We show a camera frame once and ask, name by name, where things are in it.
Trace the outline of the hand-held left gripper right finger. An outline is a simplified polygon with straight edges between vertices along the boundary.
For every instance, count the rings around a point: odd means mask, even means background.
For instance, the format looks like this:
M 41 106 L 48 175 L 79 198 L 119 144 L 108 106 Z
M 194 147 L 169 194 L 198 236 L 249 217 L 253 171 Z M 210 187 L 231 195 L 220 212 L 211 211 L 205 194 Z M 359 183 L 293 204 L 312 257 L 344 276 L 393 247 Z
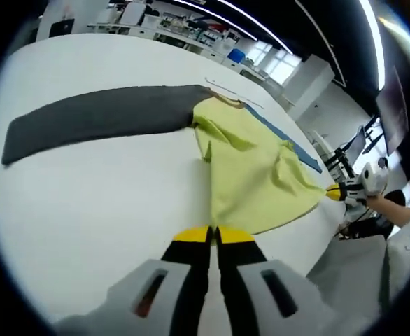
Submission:
M 325 335 L 333 311 L 318 289 L 280 260 L 267 259 L 253 236 L 215 230 L 220 287 L 233 335 Z

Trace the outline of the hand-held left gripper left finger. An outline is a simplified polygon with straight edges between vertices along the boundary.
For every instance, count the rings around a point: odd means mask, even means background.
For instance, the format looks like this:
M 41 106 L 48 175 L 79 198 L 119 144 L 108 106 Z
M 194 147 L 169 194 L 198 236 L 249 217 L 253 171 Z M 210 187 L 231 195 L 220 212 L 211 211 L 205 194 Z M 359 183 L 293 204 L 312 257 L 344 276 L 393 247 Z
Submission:
M 209 226 L 178 233 L 160 259 L 112 285 L 97 308 L 58 322 L 57 335 L 196 335 L 212 239 Z

